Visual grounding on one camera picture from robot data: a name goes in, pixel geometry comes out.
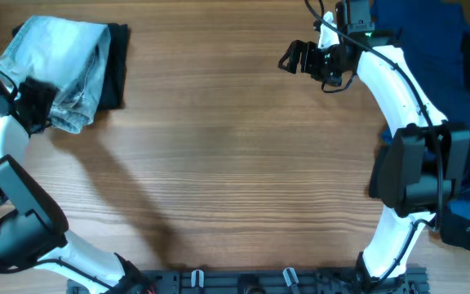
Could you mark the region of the light blue denim shorts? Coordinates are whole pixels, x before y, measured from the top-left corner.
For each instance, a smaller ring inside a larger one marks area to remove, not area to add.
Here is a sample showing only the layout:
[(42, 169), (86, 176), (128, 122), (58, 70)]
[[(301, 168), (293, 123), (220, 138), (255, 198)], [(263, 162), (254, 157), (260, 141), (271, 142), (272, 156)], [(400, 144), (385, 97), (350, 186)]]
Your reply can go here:
[(94, 121), (110, 43), (106, 24), (30, 16), (0, 55), (0, 70), (17, 84), (34, 78), (54, 85), (52, 124), (78, 134)]

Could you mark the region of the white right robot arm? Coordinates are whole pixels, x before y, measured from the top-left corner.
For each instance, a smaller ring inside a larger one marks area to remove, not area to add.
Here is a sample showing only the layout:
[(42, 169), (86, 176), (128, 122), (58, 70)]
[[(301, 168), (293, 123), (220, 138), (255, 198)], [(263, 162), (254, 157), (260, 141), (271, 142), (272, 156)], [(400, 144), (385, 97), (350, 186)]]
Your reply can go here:
[(470, 135), (429, 100), (394, 36), (375, 28), (367, 1), (342, 1), (336, 12), (310, 7), (316, 42), (293, 41), (280, 69), (308, 74), (325, 93), (361, 80), (376, 100), (392, 142), (375, 160), (370, 196), (384, 205), (375, 234), (360, 257), (366, 284), (383, 287), (406, 273), (423, 229), (438, 231), (446, 204), (459, 193)]

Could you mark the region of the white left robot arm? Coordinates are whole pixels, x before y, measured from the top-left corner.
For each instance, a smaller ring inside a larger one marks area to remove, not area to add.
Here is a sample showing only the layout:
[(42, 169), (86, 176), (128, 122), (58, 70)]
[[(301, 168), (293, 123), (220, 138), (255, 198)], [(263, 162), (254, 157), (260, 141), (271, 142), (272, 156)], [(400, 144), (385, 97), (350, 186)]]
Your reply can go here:
[(80, 292), (141, 293), (149, 282), (132, 263), (69, 230), (55, 200), (21, 166), (31, 135), (51, 125), (57, 93), (0, 71), (0, 274), (47, 270), (78, 283)]

